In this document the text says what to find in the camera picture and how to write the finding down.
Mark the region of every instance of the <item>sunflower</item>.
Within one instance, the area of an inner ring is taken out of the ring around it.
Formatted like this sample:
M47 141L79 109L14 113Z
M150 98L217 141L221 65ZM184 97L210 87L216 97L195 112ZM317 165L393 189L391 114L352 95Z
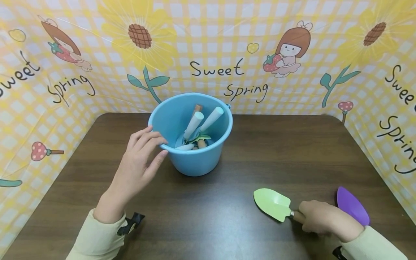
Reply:
M414 25L408 24L416 17L416 9L412 9L413 1L387 2L380 1L374 10L366 9L360 15L358 24L346 31L347 41L338 48L336 63L349 65L378 61L384 53L398 49L397 40L413 34Z
M112 46L124 61L132 61L138 69L164 71L178 55L173 47L176 31L163 9L153 11L151 0L103 0L99 12L106 20L105 34L112 37Z

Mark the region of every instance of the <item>dark brown table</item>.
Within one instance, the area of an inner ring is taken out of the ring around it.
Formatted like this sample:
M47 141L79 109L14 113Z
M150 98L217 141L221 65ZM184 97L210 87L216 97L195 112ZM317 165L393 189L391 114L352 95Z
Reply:
M97 119L4 260L65 259L88 211L110 185L131 133L148 114ZM253 191L270 188L297 207L302 200L334 204L338 186L363 203L371 225L416 258L416 227L348 131L329 116L235 115L218 166L187 177L166 160L128 206L146 215L118 259L335 259L332 240L278 223L255 205Z

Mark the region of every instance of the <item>bucket rim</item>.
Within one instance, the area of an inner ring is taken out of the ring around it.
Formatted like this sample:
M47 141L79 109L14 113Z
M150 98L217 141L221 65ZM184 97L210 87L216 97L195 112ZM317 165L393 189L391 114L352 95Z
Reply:
M183 93L183 94L179 94L179 95L170 97L170 98L162 101L153 110L153 112L150 115L150 118L149 118L149 121L148 121L147 125L148 126L151 125L151 122L153 121L153 117L154 117L155 113L163 106L164 103L167 103L170 100L177 99L177 98L183 97L183 96L201 96L201 97L207 97L207 98L218 101L222 105L222 108L224 109L224 112L227 113L228 118L229 118L227 130L225 131L223 136L218 141L216 141L215 143L213 143L213 144L209 145L208 147L206 147L204 149L201 149L201 150L198 149L198 150L182 151L182 150L178 150L178 149L172 148L170 146L167 146L165 144L162 144L159 147L163 150L167 150L169 153L172 153L172 154L201 154L201 153L207 152L209 150L215 149L219 145L223 144L225 142L225 140L228 138L228 136L230 135L231 129L233 128L233 114L231 113L231 109L230 109L228 104L226 104L222 100L217 99L216 97L213 97L213 96L210 96L210 95L197 93L197 92L191 92L191 93Z

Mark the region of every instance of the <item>cream sleeve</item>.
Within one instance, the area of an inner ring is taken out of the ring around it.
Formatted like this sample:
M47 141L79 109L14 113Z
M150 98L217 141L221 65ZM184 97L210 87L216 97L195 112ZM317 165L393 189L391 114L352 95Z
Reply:
M93 214L94 209L84 221L67 260L111 260L124 245L124 235L117 235L117 231L127 226L126 214L114 224L103 224Z
M341 245L342 254L348 260L407 260L399 249L370 226L366 226L353 241Z

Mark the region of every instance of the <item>yellow heart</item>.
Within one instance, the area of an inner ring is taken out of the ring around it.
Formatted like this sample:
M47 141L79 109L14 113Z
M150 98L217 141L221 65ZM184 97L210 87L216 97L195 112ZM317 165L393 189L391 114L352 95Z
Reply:
M247 51L251 54L259 50L260 45L258 43L249 43L247 45Z
M20 29L14 29L9 31L10 37L18 42L24 42L26 40L26 34Z

